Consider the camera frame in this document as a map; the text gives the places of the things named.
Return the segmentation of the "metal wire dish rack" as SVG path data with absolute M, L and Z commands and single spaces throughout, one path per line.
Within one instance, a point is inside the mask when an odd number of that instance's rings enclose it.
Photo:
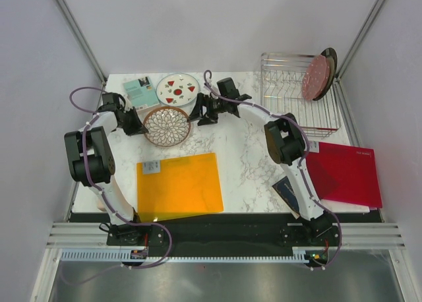
M 324 138 L 340 129 L 341 119 L 333 86 L 317 101 L 302 97 L 302 81 L 313 58 L 312 55 L 263 53 L 262 105 L 274 113 L 292 113 L 306 135 Z

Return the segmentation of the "pink polka dot plate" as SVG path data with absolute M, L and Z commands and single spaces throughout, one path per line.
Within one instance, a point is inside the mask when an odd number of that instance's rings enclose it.
M 307 67 L 302 81 L 302 97 L 311 101 L 319 96 L 327 85 L 330 75 L 329 62 L 323 55 L 317 55 Z

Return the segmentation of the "dark rim beige plate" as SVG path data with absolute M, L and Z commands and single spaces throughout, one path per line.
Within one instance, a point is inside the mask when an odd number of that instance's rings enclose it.
M 313 98 L 313 101 L 315 101 L 315 102 L 323 99 L 323 97 L 325 97 L 326 93 L 331 88 L 332 83 L 334 81 L 334 77 L 336 75 L 337 64 L 338 64 L 338 56 L 337 56 L 336 50 L 333 47 L 326 48 L 321 53 L 321 55 L 325 56 L 325 58 L 328 62 L 330 72 L 329 72 L 329 76 L 328 76 L 326 86 L 322 89 L 322 91 L 316 97 Z

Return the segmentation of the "brown rim floral plate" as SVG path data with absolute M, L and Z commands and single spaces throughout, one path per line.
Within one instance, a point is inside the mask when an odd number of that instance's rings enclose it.
M 153 145 L 169 148 L 181 144 L 191 132 L 188 115 L 178 107 L 164 106 L 152 110 L 144 118 L 146 139 Z

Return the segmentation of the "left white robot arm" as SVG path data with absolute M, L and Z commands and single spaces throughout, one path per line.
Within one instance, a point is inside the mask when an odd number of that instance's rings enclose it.
M 127 136 L 148 133 L 135 107 L 118 93 L 102 94 L 102 105 L 77 131 L 64 136 L 69 171 L 74 181 L 94 191 L 110 217 L 112 226 L 122 226 L 122 238 L 131 245 L 144 239 L 143 223 L 128 203 L 115 179 L 115 160 L 108 135 L 122 129 Z

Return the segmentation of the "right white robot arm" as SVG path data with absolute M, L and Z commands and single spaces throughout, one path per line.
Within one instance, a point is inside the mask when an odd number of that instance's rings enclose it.
M 286 176 L 274 185 L 292 214 L 303 221 L 303 240 L 310 245 L 319 244 L 331 228 L 332 211 L 323 206 L 307 168 L 310 142 L 293 114 L 277 115 L 253 103 L 247 94 L 240 94 L 232 78 L 217 82 L 215 90 L 207 79 L 204 87 L 209 94 L 198 93 L 190 121 L 199 126 L 218 122 L 219 114 L 230 113 L 264 129 L 268 154 L 281 166 Z

